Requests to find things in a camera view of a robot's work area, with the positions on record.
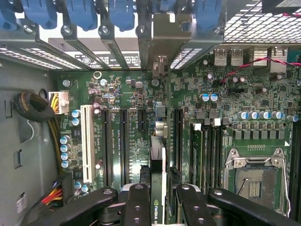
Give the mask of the white power connector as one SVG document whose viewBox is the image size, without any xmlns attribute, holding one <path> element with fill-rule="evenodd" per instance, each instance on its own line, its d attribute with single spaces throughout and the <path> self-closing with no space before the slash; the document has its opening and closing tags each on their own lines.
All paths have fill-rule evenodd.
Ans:
<svg viewBox="0 0 301 226">
<path fill-rule="evenodd" d="M 69 93 L 68 92 L 49 92 L 48 100 L 50 107 L 57 115 L 67 115 L 69 113 Z"/>
</svg>

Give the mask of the green motherboard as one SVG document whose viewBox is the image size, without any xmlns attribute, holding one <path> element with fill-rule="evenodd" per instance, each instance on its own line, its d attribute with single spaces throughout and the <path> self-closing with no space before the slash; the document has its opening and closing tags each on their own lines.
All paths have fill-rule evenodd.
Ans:
<svg viewBox="0 0 301 226">
<path fill-rule="evenodd" d="M 280 147 L 287 164 L 290 187 L 293 123 L 301 121 L 301 48 L 286 48 L 287 60 L 271 58 L 272 48 L 243 50 L 243 64 L 214 65 L 214 52 L 194 65 L 178 70 L 172 64 L 172 106 L 183 109 L 183 153 L 181 184 L 199 187 L 204 194 L 213 187 L 214 118 L 221 119 L 220 183 L 227 151 L 231 147 L 258 147 L 264 151 Z M 285 73 L 271 73 L 270 63 L 286 65 Z M 58 89 L 69 93 L 69 114 L 60 120 L 63 168 L 73 175 L 76 197 L 104 187 L 102 110 L 111 114 L 111 187 L 120 191 L 119 111 L 128 111 L 129 184 L 139 183 L 141 165 L 150 168 L 151 136 L 155 131 L 155 96 L 159 81 L 150 72 L 62 72 Z M 92 105 L 94 124 L 95 179 L 83 182 L 81 105 Z M 147 113 L 146 132 L 138 130 L 138 109 Z M 205 126 L 210 129 L 210 182 L 204 187 Z"/>
</svg>

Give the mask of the black RAM slot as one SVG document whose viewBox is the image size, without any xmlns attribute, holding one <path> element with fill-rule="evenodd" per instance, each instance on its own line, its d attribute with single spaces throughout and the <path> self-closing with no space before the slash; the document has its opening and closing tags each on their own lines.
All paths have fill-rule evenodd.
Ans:
<svg viewBox="0 0 301 226">
<path fill-rule="evenodd" d="M 291 216 L 301 222 L 301 121 L 293 123 L 291 143 L 291 166 L 289 198 L 291 201 Z"/>
<path fill-rule="evenodd" d="M 213 187 L 219 187 L 220 183 L 220 151 L 221 151 L 221 133 L 220 133 L 221 119 L 214 118 L 212 122 L 213 128 L 213 158 L 214 158 L 214 176 Z"/>
<path fill-rule="evenodd" d="M 204 176 L 204 187 L 205 189 L 208 188 L 208 183 L 210 182 L 210 177 L 209 177 L 209 173 L 210 173 L 210 153 L 209 153 L 209 149 L 210 149 L 210 129 L 208 126 L 205 126 L 205 130 L 204 130 L 204 142 L 205 142 L 205 147 L 204 147 L 204 151 L 205 151 L 205 176 Z"/>
</svg>

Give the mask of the silver ethernet port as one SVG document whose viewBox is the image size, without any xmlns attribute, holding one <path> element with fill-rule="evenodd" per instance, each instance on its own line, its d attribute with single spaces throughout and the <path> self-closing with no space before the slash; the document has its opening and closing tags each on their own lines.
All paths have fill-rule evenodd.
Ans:
<svg viewBox="0 0 301 226">
<path fill-rule="evenodd" d="M 286 62 L 287 60 L 287 49 L 284 47 L 273 47 L 271 50 L 271 58 L 274 60 L 280 60 Z M 271 73 L 285 73 L 286 65 L 282 63 L 271 62 L 270 63 Z"/>
</svg>

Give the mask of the metal slot cover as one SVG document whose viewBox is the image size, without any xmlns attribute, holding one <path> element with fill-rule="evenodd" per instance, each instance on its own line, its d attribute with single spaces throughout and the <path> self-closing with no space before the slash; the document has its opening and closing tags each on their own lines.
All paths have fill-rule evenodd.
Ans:
<svg viewBox="0 0 301 226">
<path fill-rule="evenodd" d="M 75 48 L 77 51 L 96 61 L 103 69 L 110 70 L 110 67 L 101 58 L 99 58 L 93 51 L 91 51 L 78 39 L 77 27 L 75 25 L 64 24 L 61 28 L 61 35 L 63 36 L 64 41 Z"/>
<path fill-rule="evenodd" d="M 138 48 L 140 56 L 141 69 L 148 70 L 149 46 L 151 42 L 151 32 L 146 25 L 138 25 L 136 28 L 138 38 Z"/>
<path fill-rule="evenodd" d="M 100 25 L 98 29 L 101 41 L 107 50 L 115 57 L 117 63 L 123 70 L 129 70 L 129 66 L 115 40 L 114 25 Z"/>
</svg>

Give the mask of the CPU socket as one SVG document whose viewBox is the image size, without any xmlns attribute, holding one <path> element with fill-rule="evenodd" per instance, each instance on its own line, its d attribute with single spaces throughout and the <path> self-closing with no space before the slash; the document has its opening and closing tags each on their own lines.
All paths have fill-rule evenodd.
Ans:
<svg viewBox="0 0 301 226">
<path fill-rule="evenodd" d="M 224 162 L 222 187 L 286 217 L 290 215 L 287 164 L 280 147 L 231 147 Z"/>
</svg>

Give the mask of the silver USB port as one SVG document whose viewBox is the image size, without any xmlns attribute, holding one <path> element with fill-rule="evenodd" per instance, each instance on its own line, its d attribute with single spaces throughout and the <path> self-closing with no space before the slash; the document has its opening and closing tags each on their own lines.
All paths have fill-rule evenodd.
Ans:
<svg viewBox="0 0 301 226">
<path fill-rule="evenodd" d="M 231 54 L 231 60 L 230 60 L 231 66 L 240 66 L 243 64 L 244 54 L 242 49 L 231 49 L 230 54 Z"/>
<path fill-rule="evenodd" d="M 226 49 L 214 49 L 214 65 L 226 66 L 227 65 L 228 51 Z"/>
</svg>

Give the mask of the black PC case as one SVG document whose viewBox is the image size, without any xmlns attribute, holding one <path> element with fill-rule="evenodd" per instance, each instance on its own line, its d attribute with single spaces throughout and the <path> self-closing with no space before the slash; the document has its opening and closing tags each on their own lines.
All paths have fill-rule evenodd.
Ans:
<svg viewBox="0 0 301 226">
<path fill-rule="evenodd" d="M 151 12 L 151 0 L 133 0 L 135 26 L 132 30 L 121 32 L 114 25 L 115 40 L 129 70 L 121 68 L 115 57 L 103 45 L 98 32 L 100 25 L 112 24 L 109 0 L 94 0 L 98 27 L 90 31 L 84 31 L 70 21 L 66 0 L 53 0 L 57 11 L 57 27 L 51 30 L 45 30 L 29 20 L 24 13 L 21 0 L 9 0 L 9 2 L 13 4 L 17 29 L 15 31 L 0 29 L 0 59 L 46 71 L 56 82 L 56 88 L 49 92 L 60 92 L 58 74 L 62 72 L 138 71 L 152 74 L 152 66 L 148 65 L 146 71 L 141 69 L 136 35 L 137 26 L 146 25 L 151 32 L 151 38 L 153 37 L 155 14 Z M 204 56 L 213 53 L 216 48 L 226 49 L 228 52 L 231 49 L 263 49 L 279 46 L 301 48 L 301 0 L 222 0 L 217 27 L 201 34 L 197 31 L 193 12 L 194 2 L 195 0 L 177 0 L 174 14 L 167 13 L 170 15 L 171 22 L 174 22 L 180 13 L 191 15 L 191 22 L 183 25 L 184 31 L 191 33 L 191 39 L 182 45 L 179 53 L 171 61 L 171 65 L 178 64 L 178 70 L 194 65 Z M 103 69 L 96 61 L 66 43 L 61 35 L 64 24 L 75 25 L 78 39 L 101 58 L 110 70 Z M 41 97 L 31 91 L 22 91 L 16 94 L 12 101 L 14 111 L 27 122 L 47 123 L 58 171 L 52 187 L 26 211 L 17 226 L 24 226 L 25 218 L 32 211 L 46 214 L 83 197 L 75 196 L 73 175 L 63 168 L 60 120 L 68 114 L 54 113 L 49 104 L 48 93 L 46 97 Z M 155 225 L 150 219 L 150 226 L 185 226 L 185 224 L 176 220 L 172 224 Z"/>
</svg>

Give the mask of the short black expansion slot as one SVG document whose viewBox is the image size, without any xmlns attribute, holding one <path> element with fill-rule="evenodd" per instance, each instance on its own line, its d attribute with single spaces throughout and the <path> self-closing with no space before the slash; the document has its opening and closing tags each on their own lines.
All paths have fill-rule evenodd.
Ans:
<svg viewBox="0 0 301 226">
<path fill-rule="evenodd" d="M 147 113 L 145 109 L 138 109 L 138 130 L 146 132 L 147 129 Z"/>
</svg>

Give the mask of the long black expansion slot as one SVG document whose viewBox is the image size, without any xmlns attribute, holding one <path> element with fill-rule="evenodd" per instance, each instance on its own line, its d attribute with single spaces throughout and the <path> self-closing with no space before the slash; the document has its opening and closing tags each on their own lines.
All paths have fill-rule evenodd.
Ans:
<svg viewBox="0 0 301 226">
<path fill-rule="evenodd" d="M 102 138 L 103 138 L 103 179 L 104 186 L 111 186 L 111 114 L 108 109 L 102 110 Z"/>
<path fill-rule="evenodd" d="M 174 166 L 182 171 L 183 110 L 174 109 Z"/>
</svg>

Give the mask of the white expansion slot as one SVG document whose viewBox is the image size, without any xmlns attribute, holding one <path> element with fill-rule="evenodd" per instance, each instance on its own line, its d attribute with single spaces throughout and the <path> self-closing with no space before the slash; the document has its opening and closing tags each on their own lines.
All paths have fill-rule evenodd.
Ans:
<svg viewBox="0 0 301 226">
<path fill-rule="evenodd" d="M 83 182 L 93 183 L 95 179 L 94 124 L 92 105 L 81 105 L 81 144 L 83 161 Z"/>
</svg>

